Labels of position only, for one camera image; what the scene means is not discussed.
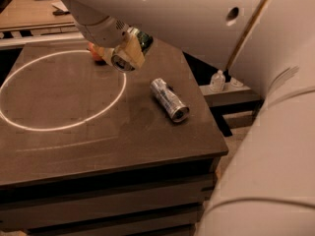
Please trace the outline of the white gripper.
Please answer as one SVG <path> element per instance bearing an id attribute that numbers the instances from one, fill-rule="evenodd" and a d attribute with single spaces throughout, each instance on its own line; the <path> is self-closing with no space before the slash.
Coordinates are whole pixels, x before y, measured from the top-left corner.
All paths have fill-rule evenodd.
<path id="1" fill-rule="evenodd" d="M 129 28 L 127 24 L 112 17 L 107 17 L 94 25 L 75 23 L 75 26 L 87 41 L 96 44 L 94 46 L 96 61 L 112 64 L 120 71 L 133 71 L 143 66 L 145 57 L 136 28 Z"/>

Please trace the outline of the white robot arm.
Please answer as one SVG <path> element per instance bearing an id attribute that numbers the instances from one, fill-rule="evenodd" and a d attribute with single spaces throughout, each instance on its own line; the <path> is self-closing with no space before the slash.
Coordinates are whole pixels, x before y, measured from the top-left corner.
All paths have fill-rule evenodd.
<path id="1" fill-rule="evenodd" d="M 315 236 L 315 0 L 63 0 L 230 74 L 264 99 L 195 236 Z"/>

